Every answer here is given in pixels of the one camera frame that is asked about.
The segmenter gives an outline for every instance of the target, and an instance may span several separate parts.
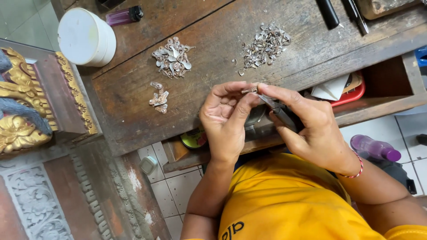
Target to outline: white paper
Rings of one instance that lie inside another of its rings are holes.
[[[322,99],[338,101],[341,98],[349,76],[349,74],[346,74],[314,86],[311,95]]]

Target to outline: person's left hand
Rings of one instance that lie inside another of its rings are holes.
[[[234,165],[245,144],[244,124],[260,98],[241,91],[256,83],[226,82],[215,85],[200,109],[199,118],[206,131],[211,161]]]

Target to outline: wooden workbench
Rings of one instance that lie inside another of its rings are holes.
[[[94,3],[78,0],[66,10],[83,7],[105,19],[106,11]],[[312,0],[122,3],[117,9],[141,5],[141,22],[113,27],[117,50],[108,65],[79,69],[82,76],[92,78],[87,83],[94,89],[88,90],[93,93],[89,97],[97,116],[103,116],[101,128],[113,154],[122,155],[197,127],[199,109],[215,84],[246,80],[303,90],[427,44],[427,18],[422,5],[368,21],[370,33],[362,37],[348,20],[341,1],[332,0],[332,4],[342,25],[333,30],[327,29]],[[239,76],[237,71],[243,67],[241,43],[250,43],[261,23],[273,21],[293,37],[292,43],[274,65]],[[196,46],[188,53],[193,67],[184,79],[163,76],[151,56],[173,36],[183,44]],[[234,58],[238,59],[237,67],[232,64]],[[416,61],[411,56],[397,61],[403,71],[415,72],[402,80],[410,82],[409,92],[371,95],[368,100],[341,106],[336,110],[341,126],[427,102]],[[169,91],[167,114],[148,104],[155,92],[149,85],[151,81],[163,83]]]

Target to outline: open drawer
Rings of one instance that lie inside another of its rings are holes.
[[[364,95],[354,101],[333,107],[340,127],[360,123],[404,111],[427,103],[417,60],[413,52],[394,57],[361,69],[365,79]],[[190,150],[179,136],[162,141],[168,163],[165,173],[201,165],[210,160],[208,148]],[[264,117],[246,131],[245,146],[241,154],[283,144],[273,123]]]

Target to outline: red and white string bracelet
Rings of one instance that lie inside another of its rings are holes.
[[[340,175],[343,176],[343,177],[351,178],[352,179],[352,178],[358,177],[358,176],[360,176],[362,174],[362,171],[363,171],[363,162],[362,162],[362,159],[360,158],[359,154],[357,154],[357,152],[355,152],[352,148],[350,148],[350,149],[354,152],[354,154],[356,154],[357,158],[360,161],[360,172],[357,175],[354,175],[354,176],[345,176],[345,175],[342,175],[341,173],[340,173]]]

